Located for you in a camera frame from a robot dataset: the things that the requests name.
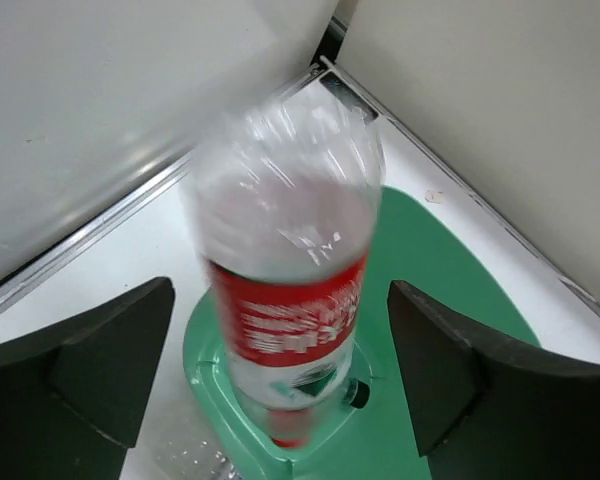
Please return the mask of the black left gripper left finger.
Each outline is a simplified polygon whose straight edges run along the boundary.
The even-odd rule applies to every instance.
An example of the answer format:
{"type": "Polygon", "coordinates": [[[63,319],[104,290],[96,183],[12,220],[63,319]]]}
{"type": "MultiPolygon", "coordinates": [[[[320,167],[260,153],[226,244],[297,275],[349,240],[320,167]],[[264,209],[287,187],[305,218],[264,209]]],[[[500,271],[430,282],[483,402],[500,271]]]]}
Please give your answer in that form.
{"type": "Polygon", "coordinates": [[[0,344],[0,479],[117,479],[136,446],[175,303],[156,277],[0,344]]]}

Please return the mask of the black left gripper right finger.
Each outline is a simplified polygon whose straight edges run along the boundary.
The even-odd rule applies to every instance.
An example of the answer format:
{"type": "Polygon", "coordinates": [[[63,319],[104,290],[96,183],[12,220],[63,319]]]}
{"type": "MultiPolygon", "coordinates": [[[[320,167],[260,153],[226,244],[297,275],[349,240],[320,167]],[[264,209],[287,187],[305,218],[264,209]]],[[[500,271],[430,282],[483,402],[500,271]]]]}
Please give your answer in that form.
{"type": "Polygon", "coordinates": [[[435,479],[600,479],[600,364],[519,341],[404,281],[387,308],[435,479]]]}

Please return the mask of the red label plastic bottle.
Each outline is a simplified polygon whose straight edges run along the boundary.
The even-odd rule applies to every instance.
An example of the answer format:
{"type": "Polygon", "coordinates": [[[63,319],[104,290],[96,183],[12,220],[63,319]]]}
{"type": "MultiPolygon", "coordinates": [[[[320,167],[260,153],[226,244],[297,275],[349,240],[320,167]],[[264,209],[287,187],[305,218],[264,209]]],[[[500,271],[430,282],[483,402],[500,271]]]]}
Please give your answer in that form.
{"type": "Polygon", "coordinates": [[[229,379],[276,445],[305,445],[349,375],[384,157],[359,106],[307,87],[216,121],[183,187],[229,379]]]}

